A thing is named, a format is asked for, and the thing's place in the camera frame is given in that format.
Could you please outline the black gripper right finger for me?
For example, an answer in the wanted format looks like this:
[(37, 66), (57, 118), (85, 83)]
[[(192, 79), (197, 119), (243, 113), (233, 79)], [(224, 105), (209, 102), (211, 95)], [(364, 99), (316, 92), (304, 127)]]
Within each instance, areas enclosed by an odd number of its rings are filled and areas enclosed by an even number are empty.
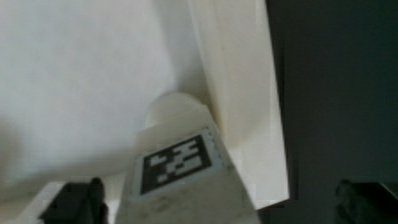
[(398, 184), (343, 180), (336, 199), (334, 224), (398, 224)]

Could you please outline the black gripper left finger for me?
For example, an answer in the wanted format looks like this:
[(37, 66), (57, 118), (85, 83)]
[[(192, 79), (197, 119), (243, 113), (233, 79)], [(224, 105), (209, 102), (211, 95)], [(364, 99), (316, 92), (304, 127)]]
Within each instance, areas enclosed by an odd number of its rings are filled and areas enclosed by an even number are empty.
[(67, 182), (41, 212), (42, 224), (108, 224), (105, 184), (99, 178), (89, 182)]

